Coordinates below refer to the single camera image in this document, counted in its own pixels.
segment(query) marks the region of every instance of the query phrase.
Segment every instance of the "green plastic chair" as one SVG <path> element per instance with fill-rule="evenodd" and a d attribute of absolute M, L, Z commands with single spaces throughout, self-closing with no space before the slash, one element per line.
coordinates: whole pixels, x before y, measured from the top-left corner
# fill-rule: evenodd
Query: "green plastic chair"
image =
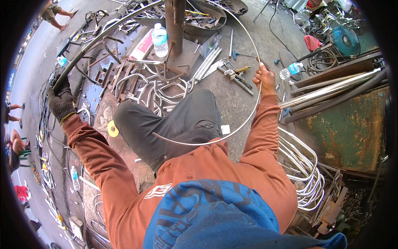
<path fill-rule="evenodd" d="M 20 159 L 20 166 L 21 166 L 21 167 L 30 167 L 29 160 L 28 160 L 27 156 L 30 155 L 31 152 L 32 152 L 32 151 L 31 151 L 30 149 L 26 149 L 26 150 L 20 151 L 20 152 L 18 153 L 18 157 L 19 157 L 19 159 Z M 27 161 L 28 161 L 28 165 L 21 164 L 21 161 L 24 161 L 24 160 L 27 160 Z"/>

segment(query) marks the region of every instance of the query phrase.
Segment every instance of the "rusty metal post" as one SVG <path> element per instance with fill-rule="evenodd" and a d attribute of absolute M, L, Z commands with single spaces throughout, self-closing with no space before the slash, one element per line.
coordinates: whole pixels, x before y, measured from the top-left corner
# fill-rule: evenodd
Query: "rusty metal post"
<path fill-rule="evenodd" d="M 169 49 L 174 43 L 171 56 L 176 57 L 182 52 L 182 39 L 185 17 L 186 0 L 166 0 L 164 10 L 166 13 L 166 31 Z"/>

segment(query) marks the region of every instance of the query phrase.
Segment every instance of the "gloved hand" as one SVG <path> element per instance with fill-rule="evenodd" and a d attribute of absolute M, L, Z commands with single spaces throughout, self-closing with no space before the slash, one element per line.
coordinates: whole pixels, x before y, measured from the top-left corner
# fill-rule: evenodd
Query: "gloved hand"
<path fill-rule="evenodd" d="M 276 94 L 275 73 L 267 64 L 260 62 L 259 68 L 254 74 L 253 83 L 257 86 L 261 94 Z"/>
<path fill-rule="evenodd" d="M 55 76 L 52 85 L 54 85 L 60 76 L 60 74 Z M 60 92 L 55 93 L 53 88 L 50 87 L 47 91 L 47 95 L 49 98 L 49 107 L 57 118 L 59 124 L 62 124 L 66 118 L 76 113 L 75 108 L 73 108 L 73 97 L 69 88 L 68 78 L 61 82 Z"/>

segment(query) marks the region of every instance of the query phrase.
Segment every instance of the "knit work glove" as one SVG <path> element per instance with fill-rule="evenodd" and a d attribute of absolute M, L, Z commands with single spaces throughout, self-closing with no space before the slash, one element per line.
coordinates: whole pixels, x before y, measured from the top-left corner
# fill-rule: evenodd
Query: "knit work glove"
<path fill-rule="evenodd" d="M 54 85 L 60 76 L 60 74 L 55 76 L 52 85 Z M 76 113 L 75 108 L 73 108 L 73 97 L 69 88 L 68 78 L 61 82 L 60 92 L 55 93 L 53 88 L 50 87 L 47 91 L 47 95 L 49 98 L 49 107 L 60 125 L 66 118 Z"/>

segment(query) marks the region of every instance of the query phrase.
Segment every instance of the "cutting disc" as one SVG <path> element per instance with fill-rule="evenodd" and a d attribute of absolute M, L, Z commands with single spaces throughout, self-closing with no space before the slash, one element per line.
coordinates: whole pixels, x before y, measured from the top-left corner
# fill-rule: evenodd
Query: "cutting disc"
<path fill-rule="evenodd" d="M 111 120 L 108 124 L 108 133 L 111 137 L 116 137 L 119 134 L 119 130 L 115 126 L 115 122 Z"/>
<path fill-rule="evenodd" d="M 340 22 L 333 21 L 330 24 L 332 31 L 330 38 L 342 56 L 358 56 L 360 52 L 359 39 L 357 34 L 349 27 L 345 27 Z"/>

